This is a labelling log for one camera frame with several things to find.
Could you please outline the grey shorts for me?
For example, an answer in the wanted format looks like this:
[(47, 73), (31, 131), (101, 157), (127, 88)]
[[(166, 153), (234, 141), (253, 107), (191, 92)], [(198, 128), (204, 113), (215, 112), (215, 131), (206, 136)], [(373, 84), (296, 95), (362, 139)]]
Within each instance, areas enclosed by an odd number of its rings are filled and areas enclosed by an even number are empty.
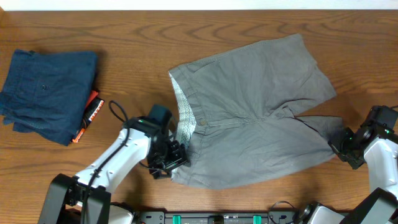
[(307, 111), (336, 91), (300, 34), (262, 40), (169, 71), (177, 139), (188, 164), (175, 183), (230, 189), (277, 179), (329, 161), (343, 121)]

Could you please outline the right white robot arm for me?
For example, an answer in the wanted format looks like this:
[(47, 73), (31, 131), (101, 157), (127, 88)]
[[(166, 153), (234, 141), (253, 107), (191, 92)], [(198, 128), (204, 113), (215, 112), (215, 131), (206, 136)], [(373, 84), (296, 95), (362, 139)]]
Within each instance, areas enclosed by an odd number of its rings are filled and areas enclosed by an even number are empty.
[(343, 162), (367, 164), (371, 193), (341, 223), (387, 223), (397, 210), (397, 135), (384, 127), (346, 128), (329, 141)]

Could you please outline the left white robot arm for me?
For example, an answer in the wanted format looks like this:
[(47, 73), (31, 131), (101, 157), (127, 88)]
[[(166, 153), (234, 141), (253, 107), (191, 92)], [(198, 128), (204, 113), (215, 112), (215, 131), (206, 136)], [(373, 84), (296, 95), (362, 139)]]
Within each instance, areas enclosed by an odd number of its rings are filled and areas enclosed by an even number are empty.
[(57, 175), (49, 185), (39, 223), (134, 223), (134, 212), (111, 195), (142, 160), (156, 178), (186, 164), (184, 145), (170, 134), (169, 119), (132, 118), (118, 138), (87, 168), (75, 176)]

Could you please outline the orange black folded item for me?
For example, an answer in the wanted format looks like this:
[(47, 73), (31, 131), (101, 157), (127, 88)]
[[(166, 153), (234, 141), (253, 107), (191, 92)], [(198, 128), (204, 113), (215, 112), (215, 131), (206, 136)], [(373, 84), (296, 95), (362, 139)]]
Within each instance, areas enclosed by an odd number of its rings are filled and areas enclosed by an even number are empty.
[(98, 97), (99, 92), (92, 90), (85, 106), (80, 128), (72, 138), (72, 143), (78, 143), (88, 126), (93, 122), (96, 115), (104, 105), (104, 100)]

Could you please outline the folded navy blue garment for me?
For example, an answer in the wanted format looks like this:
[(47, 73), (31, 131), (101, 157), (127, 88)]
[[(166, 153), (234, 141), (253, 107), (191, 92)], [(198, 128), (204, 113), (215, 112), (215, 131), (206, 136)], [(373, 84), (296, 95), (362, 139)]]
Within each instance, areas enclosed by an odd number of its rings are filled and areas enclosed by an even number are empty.
[(1, 90), (5, 125), (67, 146), (78, 132), (95, 79), (92, 51), (40, 54), (15, 50)]

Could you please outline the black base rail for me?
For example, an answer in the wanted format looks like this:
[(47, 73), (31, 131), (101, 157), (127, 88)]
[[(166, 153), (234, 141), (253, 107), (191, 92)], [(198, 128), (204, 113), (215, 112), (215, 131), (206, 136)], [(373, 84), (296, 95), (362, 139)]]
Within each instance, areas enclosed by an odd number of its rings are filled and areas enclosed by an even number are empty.
[(318, 202), (304, 209), (279, 208), (276, 203), (270, 212), (168, 212), (143, 211), (133, 219), (134, 224), (294, 224), (340, 223), (347, 212), (336, 212)]

